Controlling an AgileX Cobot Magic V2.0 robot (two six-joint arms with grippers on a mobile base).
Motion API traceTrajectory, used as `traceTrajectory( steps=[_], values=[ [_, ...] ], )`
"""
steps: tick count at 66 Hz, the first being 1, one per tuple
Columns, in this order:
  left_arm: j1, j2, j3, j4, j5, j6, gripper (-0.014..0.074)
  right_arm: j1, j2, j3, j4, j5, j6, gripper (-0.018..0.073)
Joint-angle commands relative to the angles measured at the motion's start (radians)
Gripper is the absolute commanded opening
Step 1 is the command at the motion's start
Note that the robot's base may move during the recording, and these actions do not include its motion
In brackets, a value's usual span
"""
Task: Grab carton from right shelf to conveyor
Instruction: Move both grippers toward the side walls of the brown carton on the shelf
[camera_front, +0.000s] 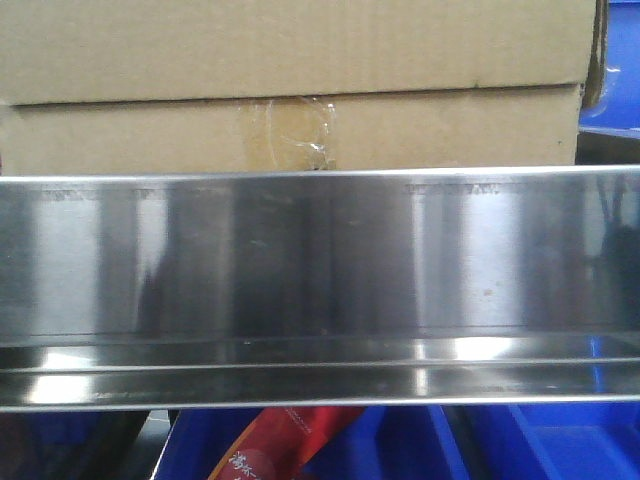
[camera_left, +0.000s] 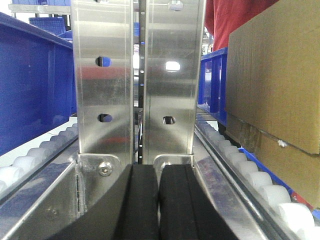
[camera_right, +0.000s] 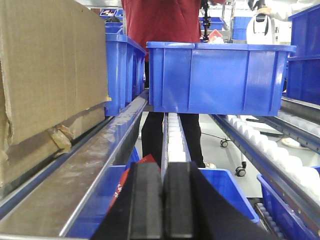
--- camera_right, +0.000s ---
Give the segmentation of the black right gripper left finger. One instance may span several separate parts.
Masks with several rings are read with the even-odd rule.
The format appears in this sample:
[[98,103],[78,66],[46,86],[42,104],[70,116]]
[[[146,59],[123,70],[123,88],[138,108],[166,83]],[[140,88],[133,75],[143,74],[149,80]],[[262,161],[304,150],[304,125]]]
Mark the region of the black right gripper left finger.
[[160,240],[163,237],[162,181],[137,186],[130,210],[106,214],[93,240]]

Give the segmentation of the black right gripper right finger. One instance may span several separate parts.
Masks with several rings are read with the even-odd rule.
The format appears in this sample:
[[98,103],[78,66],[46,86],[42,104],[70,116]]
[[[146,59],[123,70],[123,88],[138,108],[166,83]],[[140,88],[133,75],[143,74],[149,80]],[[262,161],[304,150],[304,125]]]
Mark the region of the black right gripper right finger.
[[170,162],[164,180],[166,240],[275,240],[234,208],[192,162]]

